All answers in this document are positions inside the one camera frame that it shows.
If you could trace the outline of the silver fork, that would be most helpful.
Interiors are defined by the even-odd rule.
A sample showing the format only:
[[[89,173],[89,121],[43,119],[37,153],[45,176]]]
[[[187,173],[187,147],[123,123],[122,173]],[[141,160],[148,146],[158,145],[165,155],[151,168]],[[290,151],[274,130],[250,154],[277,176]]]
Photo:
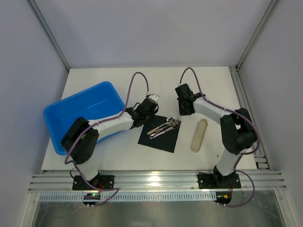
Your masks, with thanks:
[[[178,128],[180,126],[180,124],[181,124],[180,119],[170,119],[169,121],[165,122],[164,124],[149,131],[147,134],[149,135],[150,139],[154,139],[162,134],[165,134],[169,131],[172,131],[172,130]]]

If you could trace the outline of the silver knife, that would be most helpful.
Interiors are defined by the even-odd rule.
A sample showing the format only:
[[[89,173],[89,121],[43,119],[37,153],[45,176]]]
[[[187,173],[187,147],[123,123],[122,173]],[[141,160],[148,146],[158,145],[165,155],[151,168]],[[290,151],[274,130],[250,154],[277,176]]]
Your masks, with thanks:
[[[153,133],[152,135],[150,135],[150,139],[156,138],[156,137],[158,137],[158,136],[160,136],[164,133],[172,131],[172,130],[178,128],[179,126],[180,126],[180,124],[177,124],[177,125],[174,125],[174,126],[170,126],[167,129],[161,130],[160,132]]]

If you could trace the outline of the black paper napkin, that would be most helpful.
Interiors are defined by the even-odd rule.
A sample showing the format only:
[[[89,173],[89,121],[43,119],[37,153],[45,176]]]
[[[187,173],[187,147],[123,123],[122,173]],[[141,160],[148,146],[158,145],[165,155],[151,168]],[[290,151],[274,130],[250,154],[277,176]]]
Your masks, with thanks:
[[[149,131],[165,123],[166,119],[167,118],[164,116],[158,116],[158,115],[153,116],[152,120],[143,126],[141,135],[138,140],[138,144],[146,147],[166,151],[169,153],[174,153],[180,126],[154,139],[150,139],[149,135],[147,135]]]

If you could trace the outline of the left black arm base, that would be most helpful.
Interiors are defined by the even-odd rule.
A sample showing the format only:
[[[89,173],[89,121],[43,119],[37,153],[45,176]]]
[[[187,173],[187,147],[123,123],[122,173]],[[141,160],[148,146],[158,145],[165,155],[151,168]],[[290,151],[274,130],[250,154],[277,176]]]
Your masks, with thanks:
[[[89,181],[89,184],[91,184],[93,187],[96,187],[98,189],[111,190],[114,188],[114,181],[115,181],[114,175],[98,174],[95,178]],[[85,183],[85,181],[80,175],[76,175],[74,177],[72,189],[74,191],[93,190],[93,188],[91,188],[89,185]]]

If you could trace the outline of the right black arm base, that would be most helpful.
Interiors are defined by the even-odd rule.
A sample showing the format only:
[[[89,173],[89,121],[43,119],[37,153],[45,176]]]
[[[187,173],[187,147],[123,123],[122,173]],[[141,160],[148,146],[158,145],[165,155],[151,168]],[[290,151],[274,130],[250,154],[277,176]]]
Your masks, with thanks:
[[[199,189],[240,189],[241,181],[237,173],[228,176],[219,174],[198,173],[197,182]]]

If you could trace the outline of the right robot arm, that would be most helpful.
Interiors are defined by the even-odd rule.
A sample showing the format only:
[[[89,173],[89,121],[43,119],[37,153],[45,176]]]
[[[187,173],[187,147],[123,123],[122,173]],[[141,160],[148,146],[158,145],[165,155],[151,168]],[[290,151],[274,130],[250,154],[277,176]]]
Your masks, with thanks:
[[[258,140],[248,110],[228,110],[207,101],[202,94],[194,94],[188,84],[179,85],[175,91],[178,96],[179,115],[202,114],[221,127],[224,151],[220,161],[213,168],[213,173],[205,175],[204,188],[228,188],[230,183],[236,185],[237,174],[234,165],[240,155]]]

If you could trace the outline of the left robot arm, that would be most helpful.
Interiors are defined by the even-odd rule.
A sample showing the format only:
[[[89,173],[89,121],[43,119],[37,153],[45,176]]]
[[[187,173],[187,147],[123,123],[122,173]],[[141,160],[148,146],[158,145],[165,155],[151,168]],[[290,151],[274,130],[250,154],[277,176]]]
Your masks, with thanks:
[[[159,96],[147,96],[137,107],[125,108],[121,113],[97,120],[77,118],[61,140],[67,152],[64,163],[72,163],[88,186],[99,178],[98,170],[89,163],[96,144],[118,132],[139,128],[147,124],[157,113]]]

